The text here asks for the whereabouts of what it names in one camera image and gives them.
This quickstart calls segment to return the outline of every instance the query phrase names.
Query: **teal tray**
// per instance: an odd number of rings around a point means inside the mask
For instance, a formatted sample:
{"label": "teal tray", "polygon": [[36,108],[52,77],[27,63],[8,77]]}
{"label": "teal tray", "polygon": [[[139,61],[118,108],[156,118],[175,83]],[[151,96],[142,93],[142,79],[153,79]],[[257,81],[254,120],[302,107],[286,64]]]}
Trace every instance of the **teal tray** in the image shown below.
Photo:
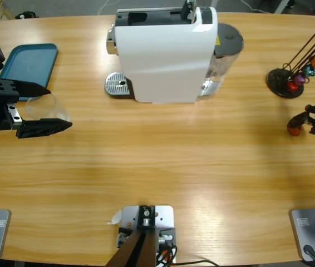
{"label": "teal tray", "polygon": [[[53,43],[17,46],[10,53],[0,79],[35,82],[47,87],[57,52]],[[26,100],[28,97],[19,98],[19,101]]]}

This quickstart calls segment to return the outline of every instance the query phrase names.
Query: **wood grain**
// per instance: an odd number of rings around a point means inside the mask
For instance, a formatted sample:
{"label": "wood grain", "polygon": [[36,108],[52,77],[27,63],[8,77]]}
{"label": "wood grain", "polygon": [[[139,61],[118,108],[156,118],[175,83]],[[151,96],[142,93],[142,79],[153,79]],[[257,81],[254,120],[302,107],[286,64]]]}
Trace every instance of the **wood grain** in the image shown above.
{"label": "wood grain", "polygon": [[221,265],[298,260],[288,213],[315,207],[315,136],[292,138],[288,120],[315,104],[315,77],[285,100],[265,85],[315,31],[315,17],[220,14],[245,49],[220,91],[191,105],[114,100],[105,77],[113,16],[0,22],[8,57],[22,44],[55,43],[48,88],[67,107],[65,132],[17,140],[0,132],[0,208],[12,219],[3,258],[105,265],[125,205],[172,205],[178,261]]}

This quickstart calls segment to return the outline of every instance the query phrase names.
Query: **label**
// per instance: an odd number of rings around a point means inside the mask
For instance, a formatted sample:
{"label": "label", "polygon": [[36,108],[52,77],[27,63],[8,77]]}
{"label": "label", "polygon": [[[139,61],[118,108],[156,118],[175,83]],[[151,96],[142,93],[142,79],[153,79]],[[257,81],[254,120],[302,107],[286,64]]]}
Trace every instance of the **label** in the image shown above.
{"label": "label", "polygon": [[298,226],[308,226],[308,218],[298,218],[297,219]]}
{"label": "label", "polygon": [[220,46],[220,40],[219,40],[219,37],[217,36],[217,39],[215,40],[215,45],[216,46]]}
{"label": "label", "polygon": [[6,227],[6,220],[0,220],[0,227],[1,228]]}

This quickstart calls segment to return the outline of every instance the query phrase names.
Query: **coffee machine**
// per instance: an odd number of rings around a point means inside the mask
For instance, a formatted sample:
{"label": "coffee machine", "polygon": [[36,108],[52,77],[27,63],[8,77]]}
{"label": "coffee machine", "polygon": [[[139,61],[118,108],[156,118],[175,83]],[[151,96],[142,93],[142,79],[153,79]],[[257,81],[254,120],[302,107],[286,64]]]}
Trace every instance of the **coffee machine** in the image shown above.
{"label": "coffee machine", "polygon": [[107,51],[119,56],[122,72],[107,76],[105,91],[138,102],[195,102],[217,29],[216,10],[197,7],[194,0],[181,8],[118,9]]}

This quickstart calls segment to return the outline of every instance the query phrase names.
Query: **clear glass cup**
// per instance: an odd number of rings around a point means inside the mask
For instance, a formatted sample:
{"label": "clear glass cup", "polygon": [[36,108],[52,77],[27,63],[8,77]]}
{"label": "clear glass cup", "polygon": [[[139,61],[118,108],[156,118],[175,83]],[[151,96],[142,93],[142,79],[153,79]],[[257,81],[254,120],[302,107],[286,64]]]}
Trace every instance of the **clear glass cup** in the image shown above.
{"label": "clear glass cup", "polygon": [[70,115],[63,104],[52,94],[43,95],[39,98],[31,97],[25,104],[26,114],[34,120],[41,118],[60,118],[70,121]]}

